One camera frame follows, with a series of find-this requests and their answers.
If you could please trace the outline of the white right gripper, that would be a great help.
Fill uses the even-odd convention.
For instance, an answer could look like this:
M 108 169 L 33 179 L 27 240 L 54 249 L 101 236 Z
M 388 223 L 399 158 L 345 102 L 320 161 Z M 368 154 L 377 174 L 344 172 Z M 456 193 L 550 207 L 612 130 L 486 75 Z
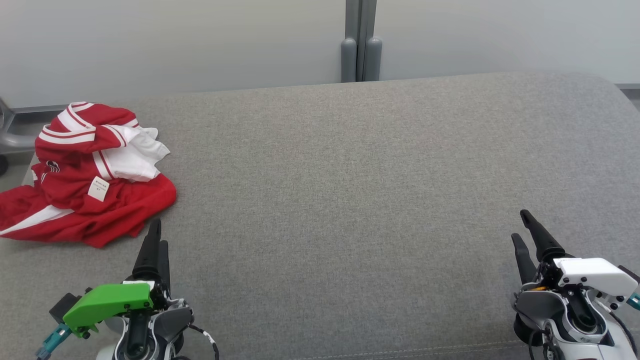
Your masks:
M 597 305 L 609 311 L 622 305 L 639 309 L 639 276 L 600 257 L 567 257 L 565 249 L 530 211 L 522 209 L 519 216 L 534 241 L 535 256 L 542 263 L 537 269 L 521 235 L 510 235 L 522 292 L 547 296 L 568 308 L 586 307 L 594 297 Z

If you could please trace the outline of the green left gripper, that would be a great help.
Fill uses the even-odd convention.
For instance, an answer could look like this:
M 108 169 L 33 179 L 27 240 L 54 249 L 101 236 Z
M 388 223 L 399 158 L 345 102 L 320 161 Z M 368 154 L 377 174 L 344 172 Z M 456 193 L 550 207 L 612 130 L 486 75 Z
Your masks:
M 153 219 L 132 269 L 132 279 L 102 284 L 81 296 L 62 316 L 76 337 L 98 333 L 98 324 L 134 311 L 160 312 L 169 306 L 169 242 L 162 239 L 162 221 Z

